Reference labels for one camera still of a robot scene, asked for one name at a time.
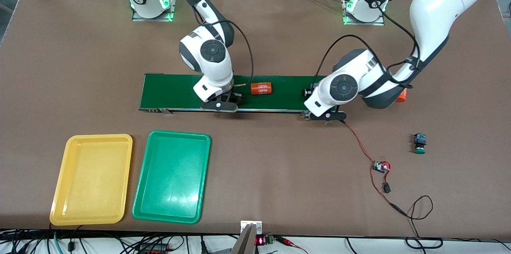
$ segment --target brown table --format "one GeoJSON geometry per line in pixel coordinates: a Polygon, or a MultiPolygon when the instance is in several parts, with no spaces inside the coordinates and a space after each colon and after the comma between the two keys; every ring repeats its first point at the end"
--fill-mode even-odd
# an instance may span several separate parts
{"type": "MultiPolygon", "coordinates": [[[[412,41],[397,27],[344,26],[335,0],[212,0],[246,32],[261,75],[312,75],[343,34],[365,38],[386,65],[412,41]]],[[[411,0],[393,0],[391,17],[410,29],[411,0]]],[[[62,153],[76,134],[128,133],[135,149],[124,219],[102,230],[239,231],[262,220],[279,234],[411,236],[406,218],[376,193],[369,162],[341,123],[292,114],[137,110],[144,73],[192,73],[178,54],[195,29],[177,3],[173,23],[131,22],[126,0],[20,0],[0,48],[0,227],[46,228],[62,153]],[[196,225],[131,216],[146,139],[155,129],[212,138],[202,218],[196,225]]],[[[362,45],[332,50],[323,74],[362,45]]],[[[241,35],[230,47],[237,74],[250,72],[241,35]]],[[[406,103],[343,107],[374,159],[389,161],[392,192],[408,209],[429,194],[434,210],[416,223],[422,236],[511,238],[509,134],[511,43],[496,0],[480,0],[454,24],[450,40],[414,81],[406,103]],[[412,134],[427,154],[411,152],[412,134]]],[[[424,214],[427,203],[419,205],[424,214]]]]}

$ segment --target orange cylinder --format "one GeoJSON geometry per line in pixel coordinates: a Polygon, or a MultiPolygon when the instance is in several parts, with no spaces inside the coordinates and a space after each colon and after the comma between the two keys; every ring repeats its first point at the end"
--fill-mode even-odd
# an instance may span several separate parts
{"type": "Polygon", "coordinates": [[[398,98],[396,98],[396,102],[405,102],[406,101],[406,91],[407,91],[407,88],[403,89],[403,91],[398,96],[398,98]]]}
{"type": "Polygon", "coordinates": [[[271,94],[271,82],[258,82],[250,84],[252,95],[271,94]]]}

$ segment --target white surface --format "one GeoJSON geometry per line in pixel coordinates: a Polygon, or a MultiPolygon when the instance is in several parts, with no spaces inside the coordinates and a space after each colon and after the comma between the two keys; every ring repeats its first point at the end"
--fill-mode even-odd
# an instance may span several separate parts
{"type": "MultiPolygon", "coordinates": [[[[346,242],[345,238],[332,237],[287,237],[296,245],[304,248],[309,254],[353,254],[346,242]]],[[[74,254],[85,254],[78,239],[75,240],[76,249],[74,254]]],[[[126,238],[123,241],[134,243],[137,238],[126,238]]],[[[232,248],[236,240],[230,236],[205,236],[204,241],[209,252],[215,252],[227,248],[232,248]]],[[[68,254],[67,243],[69,239],[59,241],[60,248],[65,254],[68,254]]],[[[188,237],[190,246],[190,254],[200,254],[200,237],[188,237]]],[[[408,248],[402,239],[369,239],[369,238],[350,238],[350,242],[358,254],[419,254],[420,250],[408,248]]],[[[117,254],[123,251],[120,243],[113,238],[93,238],[83,239],[84,246],[88,254],[117,254]]],[[[181,243],[181,238],[175,237],[171,240],[169,246],[174,249],[181,243]]],[[[424,241],[423,245],[433,245],[429,241],[424,241]]],[[[10,253],[11,243],[0,245],[0,253],[10,253]]],[[[303,254],[300,249],[284,246],[280,243],[260,246],[259,253],[266,254],[278,250],[276,254],[303,254]]],[[[50,240],[51,254],[56,254],[57,249],[53,240],[50,240]]],[[[509,251],[500,243],[494,242],[462,242],[462,241],[445,241],[444,246],[439,249],[427,250],[428,254],[505,254],[509,251]]],[[[36,249],[35,254],[48,254],[46,249],[46,241],[42,241],[36,249]]],[[[179,249],[173,251],[172,254],[188,254],[186,250],[186,240],[179,249]]]]}

